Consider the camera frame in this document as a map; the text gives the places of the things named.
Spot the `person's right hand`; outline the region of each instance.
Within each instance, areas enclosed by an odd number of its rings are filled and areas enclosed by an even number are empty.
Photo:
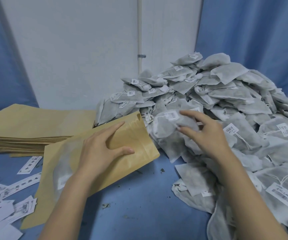
[[[232,153],[220,123],[201,112],[181,110],[180,113],[202,122],[204,127],[199,132],[184,126],[180,127],[178,131],[195,141],[208,156],[219,160],[224,155]]]

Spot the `blue tabletop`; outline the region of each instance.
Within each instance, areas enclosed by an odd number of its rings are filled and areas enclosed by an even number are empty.
[[[107,188],[89,197],[83,214],[79,239],[207,239],[206,225],[210,214],[193,209],[174,196],[172,183],[179,176],[165,153]],[[0,154],[0,183],[13,184],[42,170],[43,160],[31,174],[17,175],[30,157],[11,158]],[[34,196],[38,184],[8,199],[15,203]],[[21,220],[13,223],[17,228]],[[21,230],[21,240],[37,239],[43,225]]]

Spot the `wall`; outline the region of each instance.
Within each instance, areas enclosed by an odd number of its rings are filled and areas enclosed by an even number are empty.
[[[137,0],[0,0],[41,108],[94,109],[137,75]],[[143,69],[193,52],[201,0],[143,0]]]

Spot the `kraft paper bag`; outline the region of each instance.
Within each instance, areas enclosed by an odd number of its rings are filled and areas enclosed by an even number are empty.
[[[111,121],[65,141],[47,145],[44,151],[41,181],[35,195],[35,198],[38,198],[37,205],[34,213],[24,219],[21,229],[43,224],[49,218],[55,206],[53,170],[61,154],[65,153],[64,149],[71,148],[69,152],[70,167],[75,172],[78,167],[83,140],[93,133],[121,121],[125,121],[125,124],[108,140],[107,146],[110,149],[116,149],[124,145],[130,146],[134,149],[135,154],[116,159],[94,182],[90,189],[90,196],[159,157],[160,154],[151,141],[139,112]]]
[[[0,111],[0,137],[74,136],[92,129],[94,110],[51,110],[13,104]]]

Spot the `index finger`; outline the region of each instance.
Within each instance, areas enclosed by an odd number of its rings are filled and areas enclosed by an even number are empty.
[[[203,114],[201,112],[194,111],[194,110],[181,110],[180,114],[185,115],[185,116],[189,116],[189,117],[194,117],[198,121],[202,122],[203,125],[206,125],[206,124],[213,122],[213,119],[211,117],[209,117],[206,114]]]
[[[104,130],[100,136],[106,141],[111,135],[113,135],[118,128],[120,128],[122,125],[124,125],[125,121],[122,121],[120,123],[117,123],[115,125],[110,126],[106,130]]]

